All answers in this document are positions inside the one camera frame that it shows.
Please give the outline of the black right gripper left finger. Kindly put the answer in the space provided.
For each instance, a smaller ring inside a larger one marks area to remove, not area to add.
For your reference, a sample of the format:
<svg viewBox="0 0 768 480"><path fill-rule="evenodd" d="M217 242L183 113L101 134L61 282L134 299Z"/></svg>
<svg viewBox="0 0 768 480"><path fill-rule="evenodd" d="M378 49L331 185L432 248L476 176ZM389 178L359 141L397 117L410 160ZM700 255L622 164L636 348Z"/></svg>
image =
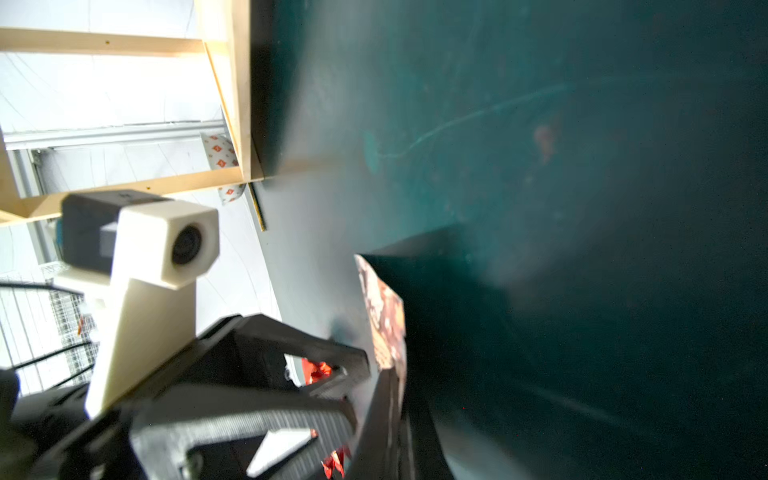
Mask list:
<svg viewBox="0 0 768 480"><path fill-rule="evenodd" d="M347 478L373 480L398 477L399 379L382 370Z"/></svg>

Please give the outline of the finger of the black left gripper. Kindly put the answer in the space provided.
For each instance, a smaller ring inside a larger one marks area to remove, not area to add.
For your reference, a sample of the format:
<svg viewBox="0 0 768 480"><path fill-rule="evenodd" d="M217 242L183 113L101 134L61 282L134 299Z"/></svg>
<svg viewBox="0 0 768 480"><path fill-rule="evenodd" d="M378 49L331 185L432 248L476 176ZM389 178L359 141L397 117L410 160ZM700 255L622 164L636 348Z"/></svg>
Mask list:
<svg viewBox="0 0 768 480"><path fill-rule="evenodd" d="M202 356L191 367L195 383L342 399L370 377L365 351L309 335L262 314L224 318L204 331L197 345ZM296 385L287 374L290 357L318 367L320 378Z"/></svg>
<svg viewBox="0 0 768 480"><path fill-rule="evenodd" d="M181 479L189 451L206 445L247 440L271 430L309 429L312 407L298 392L259 390L223 385L180 384L142 408L130 429L130 442L149 479ZM356 417L346 402L339 405L350 430ZM317 439L285 460L274 479L308 479L321 467L313 454Z"/></svg>

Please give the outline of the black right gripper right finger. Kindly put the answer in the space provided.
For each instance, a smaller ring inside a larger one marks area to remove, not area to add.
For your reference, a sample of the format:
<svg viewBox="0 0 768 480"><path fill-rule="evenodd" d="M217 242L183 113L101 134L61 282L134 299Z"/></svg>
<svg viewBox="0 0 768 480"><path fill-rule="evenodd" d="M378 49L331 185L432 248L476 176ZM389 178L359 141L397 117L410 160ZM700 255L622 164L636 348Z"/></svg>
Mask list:
<svg viewBox="0 0 768 480"><path fill-rule="evenodd" d="M412 387L405 392L400 422L400 478L454 479L427 402Z"/></svg>

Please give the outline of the red tea bag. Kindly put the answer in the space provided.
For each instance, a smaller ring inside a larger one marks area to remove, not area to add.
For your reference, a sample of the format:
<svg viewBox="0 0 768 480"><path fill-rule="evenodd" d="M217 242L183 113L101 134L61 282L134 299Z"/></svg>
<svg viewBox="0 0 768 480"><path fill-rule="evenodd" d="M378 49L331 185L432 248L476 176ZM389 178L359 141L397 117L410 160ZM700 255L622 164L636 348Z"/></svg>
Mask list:
<svg viewBox="0 0 768 480"><path fill-rule="evenodd" d="M306 358L301 359L301 367L305 387L319 387L320 383L330 380L333 368L326 362L316 362ZM313 446L312 453L317 454L317 462L322 466L323 479L345 479L347 477L347 462L350 452L342 443L350 430L339 405L320 397L310 397L307 402L312 407L307 412L307 426L312 431L312 437L318 441Z"/></svg>

